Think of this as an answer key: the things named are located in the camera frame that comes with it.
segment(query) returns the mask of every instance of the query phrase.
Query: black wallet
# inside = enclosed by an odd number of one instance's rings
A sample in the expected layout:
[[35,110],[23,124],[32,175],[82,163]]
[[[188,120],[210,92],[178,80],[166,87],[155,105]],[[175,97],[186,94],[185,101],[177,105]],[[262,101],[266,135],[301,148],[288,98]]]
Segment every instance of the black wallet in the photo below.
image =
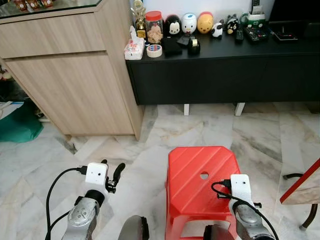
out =
[[166,37],[162,39],[162,48],[165,56],[182,54],[182,49],[175,38]]

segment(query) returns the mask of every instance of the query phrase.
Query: glass countertop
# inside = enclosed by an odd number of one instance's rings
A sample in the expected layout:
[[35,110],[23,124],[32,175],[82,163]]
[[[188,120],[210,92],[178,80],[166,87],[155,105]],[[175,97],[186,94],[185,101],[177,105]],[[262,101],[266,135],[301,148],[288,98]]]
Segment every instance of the glass countertop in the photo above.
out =
[[25,16],[30,14],[42,14],[60,10],[80,9],[96,7],[102,0],[56,0],[53,2],[52,7],[40,7],[38,9],[29,9],[26,11],[20,11],[16,4],[11,1],[0,6],[0,19]]

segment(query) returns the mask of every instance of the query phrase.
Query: table leg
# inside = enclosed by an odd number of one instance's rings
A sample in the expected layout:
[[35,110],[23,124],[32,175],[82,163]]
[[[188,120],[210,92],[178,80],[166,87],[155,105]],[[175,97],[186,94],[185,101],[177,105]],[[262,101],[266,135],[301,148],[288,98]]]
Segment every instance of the table leg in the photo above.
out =
[[[302,176],[303,176],[302,173],[291,173],[291,174],[283,175],[282,177],[283,177],[284,180],[287,180],[287,179],[292,179],[292,178],[301,178]],[[309,225],[312,223],[312,221],[316,217],[317,209],[318,209],[318,204],[312,204],[311,211],[310,211],[310,214],[309,214],[308,218],[304,221],[303,224],[301,224],[299,226],[299,229],[301,231],[307,230]]]
[[238,102],[236,104],[236,108],[235,108],[235,111],[234,111],[234,115],[235,116],[237,116],[237,117],[241,116],[242,110],[244,109],[245,104],[246,104],[245,102]]
[[184,116],[189,116],[189,106],[190,106],[190,104],[184,105],[184,112],[183,112]]

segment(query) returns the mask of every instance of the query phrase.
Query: wooden cabinet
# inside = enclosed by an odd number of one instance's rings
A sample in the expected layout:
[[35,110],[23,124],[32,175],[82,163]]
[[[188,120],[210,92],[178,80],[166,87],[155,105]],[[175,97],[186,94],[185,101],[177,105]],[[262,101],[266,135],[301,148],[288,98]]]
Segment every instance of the wooden cabinet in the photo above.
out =
[[63,134],[140,137],[124,58],[128,0],[10,19],[0,19],[0,63]]
[[134,134],[106,54],[34,57],[6,64],[64,134]]

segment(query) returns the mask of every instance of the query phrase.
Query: marble floor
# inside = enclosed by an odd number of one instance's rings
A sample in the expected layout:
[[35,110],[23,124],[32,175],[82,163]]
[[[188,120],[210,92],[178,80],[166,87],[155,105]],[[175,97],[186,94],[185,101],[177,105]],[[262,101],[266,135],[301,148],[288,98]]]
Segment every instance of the marble floor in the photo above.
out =
[[[70,147],[60,133],[45,123],[40,136],[27,143],[0,143],[0,239],[43,240],[45,200],[55,177],[67,168],[108,159],[109,175],[125,163],[116,194],[103,204],[93,233],[95,240],[117,240],[125,220],[147,217],[150,239],[164,240],[168,153],[178,146],[225,146],[248,174],[254,202],[271,221],[281,240],[320,239],[320,213],[306,232],[299,225],[309,205],[282,205],[280,197],[295,180],[282,175],[304,173],[320,156],[320,115],[299,102],[247,103],[240,117],[232,104],[148,106],[140,141],[133,136],[73,138]],[[84,176],[70,172],[52,191],[51,219],[70,210],[82,196]],[[201,236],[207,222],[191,222],[183,236]],[[64,218],[54,228],[60,240]]]

